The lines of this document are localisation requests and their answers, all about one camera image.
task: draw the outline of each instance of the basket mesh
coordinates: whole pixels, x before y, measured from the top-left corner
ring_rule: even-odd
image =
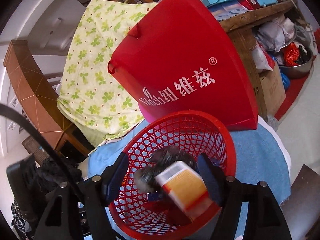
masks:
[[[149,163],[151,153],[168,145],[185,150],[195,159],[201,153],[206,153],[209,158],[218,159],[225,171],[228,156],[221,133],[211,121],[202,116],[178,115],[157,123],[153,128],[148,126],[137,137],[124,149],[129,156],[129,169],[120,188],[119,198],[110,208],[115,209],[126,227],[144,235],[165,235],[187,227],[168,224],[164,212],[156,213],[145,208],[147,196],[138,192],[133,184],[133,174],[139,168],[152,165]]]

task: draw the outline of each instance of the green clover blanket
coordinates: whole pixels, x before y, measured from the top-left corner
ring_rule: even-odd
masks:
[[[92,0],[76,29],[57,105],[94,146],[125,135],[143,119],[107,64],[128,31],[156,5]]]

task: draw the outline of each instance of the blue plastic bag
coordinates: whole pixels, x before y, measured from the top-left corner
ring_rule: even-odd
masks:
[[[284,91],[287,91],[290,87],[290,79],[283,73],[281,73],[282,83],[284,87]]]

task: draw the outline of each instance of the cardboard box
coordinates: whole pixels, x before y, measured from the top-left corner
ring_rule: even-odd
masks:
[[[191,221],[213,204],[201,176],[182,161],[171,164],[155,179]]]
[[[260,74],[260,82],[267,112],[274,116],[285,99],[282,78],[277,63],[273,71],[266,71]]]

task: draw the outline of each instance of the red carpet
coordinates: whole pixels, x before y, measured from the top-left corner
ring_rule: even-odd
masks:
[[[293,102],[296,100],[300,90],[302,89],[303,84],[307,80],[309,74],[303,78],[300,79],[291,79],[291,85],[289,89],[286,91],[286,99],[280,106],[278,112],[275,114],[275,118],[277,120],[280,120],[282,116],[288,111],[289,107],[293,104]]]

